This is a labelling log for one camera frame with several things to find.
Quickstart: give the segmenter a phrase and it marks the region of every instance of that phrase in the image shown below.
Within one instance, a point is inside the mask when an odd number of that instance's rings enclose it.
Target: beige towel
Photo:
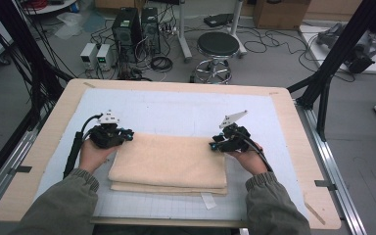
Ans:
[[[159,192],[166,187],[191,188],[184,192],[226,188],[224,155],[211,150],[211,138],[146,133],[135,133],[133,137],[117,151],[109,172],[112,189],[118,188],[115,181],[164,186]]]
[[[227,194],[227,188],[181,188],[181,187],[166,187],[166,186],[154,186],[147,184],[133,184],[133,183],[121,183],[112,182],[113,190],[125,191],[125,192],[140,192],[140,193],[158,193],[169,195],[186,195],[186,196],[198,196],[199,193],[213,193],[213,194]]]

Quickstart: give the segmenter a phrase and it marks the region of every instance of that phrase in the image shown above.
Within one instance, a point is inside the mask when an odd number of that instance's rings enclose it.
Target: cardboard box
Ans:
[[[95,0],[95,6],[97,9],[107,10],[114,12],[122,7],[134,7],[141,11],[145,5],[145,0]]]
[[[310,3],[305,19],[347,22],[362,0],[315,0]]]
[[[248,4],[245,1],[243,3],[243,6],[241,7],[240,16],[252,17],[253,16],[253,12],[255,11],[255,5],[256,4]]]
[[[299,29],[310,0],[282,0],[278,4],[258,0],[253,14],[257,28]]]

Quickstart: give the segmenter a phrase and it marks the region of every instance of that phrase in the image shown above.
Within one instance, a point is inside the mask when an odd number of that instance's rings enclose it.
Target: wooden table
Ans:
[[[23,161],[23,165],[32,166],[31,172],[17,173],[0,201],[0,221],[19,221],[30,207],[46,165],[56,150],[82,94],[86,89],[91,88],[270,96],[303,190],[310,227],[314,229],[338,229],[341,226],[341,221],[328,189],[317,187],[314,183],[314,180],[323,180],[324,178],[308,142],[293,100],[285,88],[93,79],[75,79],[66,87],[65,92]],[[95,220],[95,222],[172,224],[169,223],[169,219],[161,221],[160,219],[106,218]],[[192,221],[187,223],[179,221],[177,224],[196,225]],[[197,225],[204,226],[204,222],[198,221]]]

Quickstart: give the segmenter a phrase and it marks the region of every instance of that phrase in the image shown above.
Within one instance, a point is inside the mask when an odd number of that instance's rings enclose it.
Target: hand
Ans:
[[[108,155],[117,149],[118,147],[100,149],[93,143],[93,141],[87,139],[81,146],[80,163],[78,168],[84,169],[92,174],[94,170],[106,161]]]
[[[240,165],[252,175],[267,172],[267,167],[260,155],[256,151],[250,149],[252,148],[249,148],[249,150],[244,153],[229,152],[227,154],[236,158]]]

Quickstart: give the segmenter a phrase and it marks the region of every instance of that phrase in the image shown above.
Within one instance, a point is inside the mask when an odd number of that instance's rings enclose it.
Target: white box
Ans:
[[[97,61],[99,63],[100,70],[109,71],[113,63],[113,55],[111,45],[102,44],[97,53]]]
[[[86,70],[93,71],[97,67],[97,46],[94,43],[87,43],[81,52],[81,61]]]

